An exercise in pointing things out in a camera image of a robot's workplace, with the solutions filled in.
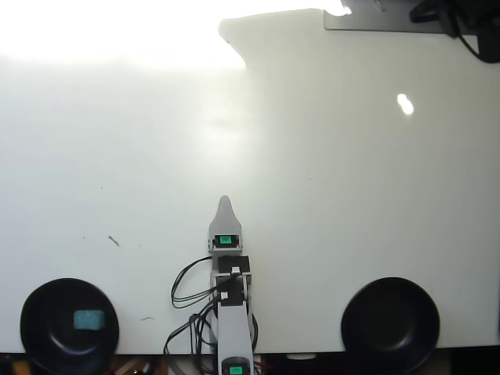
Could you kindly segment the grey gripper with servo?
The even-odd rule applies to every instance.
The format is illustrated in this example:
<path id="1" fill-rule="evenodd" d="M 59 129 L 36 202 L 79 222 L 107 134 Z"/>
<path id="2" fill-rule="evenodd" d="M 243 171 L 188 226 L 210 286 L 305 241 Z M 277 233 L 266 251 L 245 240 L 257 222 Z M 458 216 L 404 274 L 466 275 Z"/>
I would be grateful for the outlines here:
<path id="1" fill-rule="evenodd" d="M 234 214 L 231 200 L 223 195 L 218 203 L 216 215 L 209 225 L 208 251 L 211 255 L 239 255 L 242 253 L 240 236 L 242 226 Z"/>

